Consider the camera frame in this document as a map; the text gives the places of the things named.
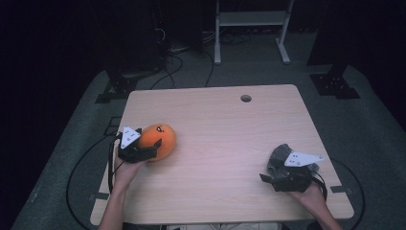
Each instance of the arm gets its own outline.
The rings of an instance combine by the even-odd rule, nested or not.
[[[122,162],[123,160],[116,156],[114,169],[117,169]],[[116,170],[114,188],[102,216],[101,224],[99,225],[100,230],[115,230],[123,228],[125,193],[131,181],[137,174],[137,171],[143,167],[145,163],[146,162],[128,164],[124,162]]]
[[[312,182],[304,193],[289,192],[319,222],[324,230],[342,230],[343,228],[329,211],[320,187]]]

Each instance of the dark background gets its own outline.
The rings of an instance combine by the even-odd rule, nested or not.
[[[145,2],[149,1],[116,1],[131,6]],[[263,9],[270,1],[240,2],[222,1],[222,8]],[[8,228],[14,222],[83,92],[106,65],[156,67],[154,61],[162,50],[140,45],[155,43],[150,27],[165,28],[169,36],[197,48],[201,31],[214,28],[213,0],[149,3],[144,9],[152,14],[137,18],[145,13],[139,9],[138,15],[128,16],[135,16],[138,24],[131,24],[134,20],[125,24],[126,17],[115,13],[120,9],[109,5],[112,1],[0,1],[5,114],[0,168],[2,226]],[[368,77],[404,128],[405,4],[396,0],[297,0],[289,25],[292,33],[319,29],[308,64],[331,64],[344,58]],[[135,29],[128,34],[125,25],[135,25]],[[128,42],[132,38],[137,42]]]

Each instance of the hole in table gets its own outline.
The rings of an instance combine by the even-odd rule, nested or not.
[[[249,103],[249,102],[251,102],[251,100],[253,100],[253,99],[251,98],[251,96],[244,94],[244,95],[241,96],[241,100],[242,100],[243,102],[245,102],[245,103]]]

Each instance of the orange ball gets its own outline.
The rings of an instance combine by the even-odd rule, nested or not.
[[[159,139],[162,139],[161,147],[157,155],[149,161],[158,161],[169,155],[176,146],[176,134],[173,128],[167,124],[156,124],[143,129],[140,137],[139,147],[152,147]]]

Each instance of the cable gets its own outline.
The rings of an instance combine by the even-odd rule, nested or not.
[[[108,190],[111,192],[113,191],[113,158],[114,158],[114,143],[116,140],[119,138],[122,138],[123,134],[119,133],[116,137],[114,137],[113,141],[110,143],[110,146],[108,148],[108,167],[107,167],[107,185],[108,185]]]
[[[82,223],[82,222],[80,221],[80,219],[75,215],[75,213],[74,213],[74,211],[73,211],[73,209],[72,209],[71,203],[70,203],[70,201],[69,201],[69,188],[70,188],[70,186],[71,186],[71,180],[72,180],[72,177],[73,177],[73,175],[74,175],[74,173],[75,173],[75,171],[76,171],[78,165],[79,165],[80,162],[83,160],[83,158],[84,158],[96,145],[98,145],[100,142],[102,142],[105,138],[109,137],[110,134],[113,134],[113,133],[115,133],[115,132],[117,132],[117,130],[116,130],[116,131],[113,131],[113,132],[111,132],[111,133],[109,133],[108,135],[104,135],[99,141],[97,141],[95,144],[93,144],[93,145],[81,156],[81,158],[79,159],[79,161],[76,163],[75,167],[72,169],[71,174],[69,175],[68,184],[67,184],[67,186],[66,186],[66,192],[65,192],[66,204],[67,204],[67,206],[68,206],[69,213],[72,215],[72,217],[75,219],[75,221],[76,221],[81,227],[83,227],[84,229],[89,229],[89,228],[88,228],[86,225],[84,225],[84,223]]]
[[[202,38],[203,43],[208,43],[209,41],[214,40],[215,38],[215,32],[203,32],[202,34],[210,34],[206,37],[203,36]]]
[[[325,180],[318,172],[315,172],[315,171],[311,171],[311,172],[317,174],[322,179],[323,184],[326,184]]]
[[[170,56],[179,55],[180,53],[189,51],[190,48],[191,48],[191,47],[186,46],[186,47],[177,48],[177,49],[170,49],[170,50],[169,50],[169,55],[170,55]]]
[[[205,87],[207,87],[207,85],[209,84],[209,80],[210,80],[210,78],[212,77],[212,74],[213,74],[213,70],[214,70],[214,60],[213,60],[213,57],[207,52],[207,51],[205,51],[205,53],[209,56],[209,58],[210,58],[210,60],[212,61],[212,70],[210,71],[210,75],[209,75],[209,77],[207,78],[207,80],[206,80],[206,83],[205,83]]]
[[[247,35],[248,38],[245,39],[243,38],[241,35],[235,35],[235,34],[224,34],[221,38],[220,38],[220,42],[221,45],[225,45],[225,46],[237,46],[240,45],[242,43],[248,42],[251,40],[251,36]]]
[[[175,80],[173,79],[172,73],[170,73],[168,71],[167,65],[165,65],[164,69],[165,69],[165,72],[167,72],[167,74],[169,74],[170,80],[172,81],[172,87],[171,88],[176,88]]]
[[[116,170],[113,172],[113,174],[122,166],[123,163],[124,163],[124,161],[122,161],[122,163],[116,168]]]
[[[332,157],[330,157],[330,160],[332,160],[335,163],[339,164],[340,166],[344,167],[354,177],[355,181],[358,184],[358,187],[359,187],[359,190],[360,190],[360,193],[361,193],[361,197],[362,197],[361,213],[360,213],[360,216],[359,216],[358,220],[351,227],[351,230],[356,229],[358,227],[359,223],[361,222],[362,218],[364,217],[364,214],[365,214],[365,205],[366,205],[365,203],[366,203],[366,201],[365,201],[364,188],[362,187],[362,184],[361,184],[360,180],[358,179],[358,177],[355,175],[355,173],[348,166],[346,166],[344,163],[342,163],[339,160],[334,159]]]
[[[167,36],[167,34],[165,34],[165,31],[162,30],[161,28],[155,28],[155,31],[160,31],[160,32],[162,32],[162,39],[161,39],[161,41],[157,41],[159,44],[161,44],[161,42],[165,40],[165,37]]]
[[[183,66],[183,60],[182,60],[182,58],[177,57],[177,56],[173,56],[173,58],[177,58],[178,60],[180,60],[180,65],[179,65],[179,67],[178,67],[177,69],[175,69],[173,72],[168,73],[167,75],[163,76],[161,79],[159,79],[158,81],[156,81],[154,84],[152,84],[152,86],[149,88],[150,90],[153,89],[153,88],[155,87],[155,85],[157,85],[157,84],[159,83],[159,81],[162,81],[163,79],[165,79],[165,78],[167,78],[167,77],[169,77],[169,76],[171,77],[172,74],[178,72],[178,71],[182,68],[182,66]]]

